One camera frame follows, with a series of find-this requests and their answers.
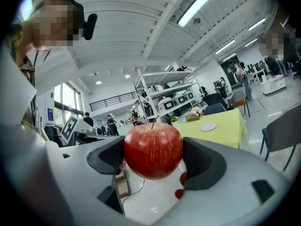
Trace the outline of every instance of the gray chair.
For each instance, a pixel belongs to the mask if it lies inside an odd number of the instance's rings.
[[[216,103],[214,105],[207,106],[204,115],[211,115],[211,114],[216,114],[224,111],[226,111],[226,109],[222,106],[222,104]]]
[[[291,155],[283,169],[284,171],[292,158],[296,145],[301,142],[301,102],[286,109],[279,118],[262,129],[262,133],[260,154],[265,142],[268,150],[265,161],[267,161],[270,152],[293,146]]]
[[[246,95],[241,89],[233,93],[232,103],[233,103],[234,108],[238,107],[240,105],[244,105],[245,113],[246,113],[246,107],[247,107],[249,117],[250,117],[250,111],[249,111],[248,103],[246,101]]]

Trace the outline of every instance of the desk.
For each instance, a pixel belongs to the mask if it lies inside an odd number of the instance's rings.
[[[278,74],[274,78],[270,78],[262,82],[261,84],[261,90],[265,96],[281,88],[286,88],[286,83],[283,74]]]
[[[212,131],[202,131],[202,126],[216,123]],[[201,116],[198,121],[184,122],[177,127],[182,137],[193,137],[216,142],[237,149],[241,147],[241,137],[246,139],[248,133],[243,117],[238,109],[222,113]]]
[[[256,75],[256,78],[257,78],[257,81],[258,81],[259,86],[261,86],[261,83],[259,82],[259,78],[258,78],[258,75],[257,75],[257,74],[259,74],[259,73],[261,73],[261,72],[263,72],[264,75],[266,75],[263,69],[262,69],[262,70],[259,70],[259,71],[257,71],[257,72],[255,72],[255,73],[250,73],[251,76]]]
[[[128,132],[131,130],[131,128],[134,127],[133,122],[135,121],[130,121],[127,124],[123,124],[121,127],[117,127],[117,131],[119,133],[120,136],[126,136],[128,134]]]

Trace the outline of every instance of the small red object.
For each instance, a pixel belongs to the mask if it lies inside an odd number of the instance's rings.
[[[183,139],[179,131],[164,123],[133,127],[124,140],[124,155],[137,175],[158,180],[170,175],[183,157]]]

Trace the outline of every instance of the sign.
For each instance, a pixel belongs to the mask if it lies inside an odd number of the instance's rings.
[[[49,121],[54,121],[53,120],[53,110],[50,109],[50,108],[47,108],[47,111],[48,111],[48,120]]]

